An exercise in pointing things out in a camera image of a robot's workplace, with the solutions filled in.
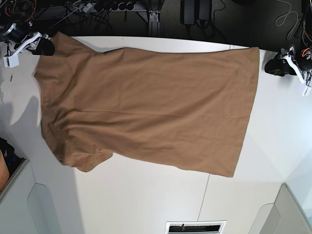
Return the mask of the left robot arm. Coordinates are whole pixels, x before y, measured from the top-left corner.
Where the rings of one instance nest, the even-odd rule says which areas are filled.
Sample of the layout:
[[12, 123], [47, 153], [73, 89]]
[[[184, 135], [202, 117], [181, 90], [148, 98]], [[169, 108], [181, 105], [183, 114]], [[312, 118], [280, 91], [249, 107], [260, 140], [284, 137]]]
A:
[[312, 2], [303, 1], [303, 16], [299, 17], [296, 11], [292, 10], [291, 4], [282, 1], [289, 6], [287, 13], [275, 20], [276, 26], [281, 26], [291, 13], [296, 15], [296, 21], [287, 34], [287, 39], [292, 37], [301, 40], [298, 48], [291, 45], [288, 49], [282, 48], [276, 56], [269, 60], [264, 70], [266, 73], [283, 77], [285, 75], [297, 76], [301, 83], [312, 81]]

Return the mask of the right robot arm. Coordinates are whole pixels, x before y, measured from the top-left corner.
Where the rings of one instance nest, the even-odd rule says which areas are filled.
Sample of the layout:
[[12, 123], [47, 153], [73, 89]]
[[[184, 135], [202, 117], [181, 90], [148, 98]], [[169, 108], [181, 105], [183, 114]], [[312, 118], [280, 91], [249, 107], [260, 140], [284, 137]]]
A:
[[32, 31], [36, 0], [2, 0], [0, 2], [0, 40], [6, 44], [6, 57], [24, 50], [33, 55], [52, 56], [55, 47], [47, 34]]

